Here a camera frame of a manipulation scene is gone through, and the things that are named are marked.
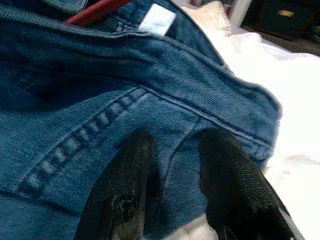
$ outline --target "white cloth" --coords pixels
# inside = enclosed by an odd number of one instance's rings
[[[225,29],[217,30],[210,21],[202,21],[201,28],[237,77],[264,86],[281,103],[283,116],[278,139],[264,175],[305,239],[318,240],[320,58],[262,43],[257,33],[228,36]],[[204,216],[166,238],[217,239]]]

